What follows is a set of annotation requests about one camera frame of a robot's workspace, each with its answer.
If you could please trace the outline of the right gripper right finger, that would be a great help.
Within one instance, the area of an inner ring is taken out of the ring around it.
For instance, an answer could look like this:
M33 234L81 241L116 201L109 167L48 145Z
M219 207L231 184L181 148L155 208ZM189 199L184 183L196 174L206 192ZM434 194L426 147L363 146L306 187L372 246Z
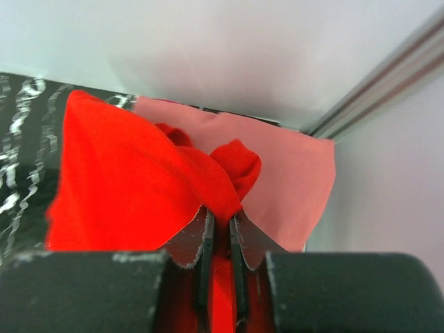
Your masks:
M237 332L442 332L443 294L403 253L291 253L230 220Z

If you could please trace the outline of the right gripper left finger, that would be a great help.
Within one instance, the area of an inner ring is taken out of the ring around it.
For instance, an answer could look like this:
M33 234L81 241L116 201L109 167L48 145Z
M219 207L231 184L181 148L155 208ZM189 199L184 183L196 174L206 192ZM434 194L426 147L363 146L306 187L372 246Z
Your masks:
M214 216L154 252L26 251L1 269L2 332L209 332Z

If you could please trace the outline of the red t shirt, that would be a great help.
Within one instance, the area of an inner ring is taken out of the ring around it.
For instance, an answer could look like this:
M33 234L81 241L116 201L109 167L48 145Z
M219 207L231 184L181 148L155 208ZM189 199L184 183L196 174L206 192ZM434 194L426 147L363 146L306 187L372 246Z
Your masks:
M58 190L46 248L157 250L204 207L216 219L211 328L234 331L230 219L256 183L259 156L234 139L211 153L188 134L151 123L86 92L68 99Z

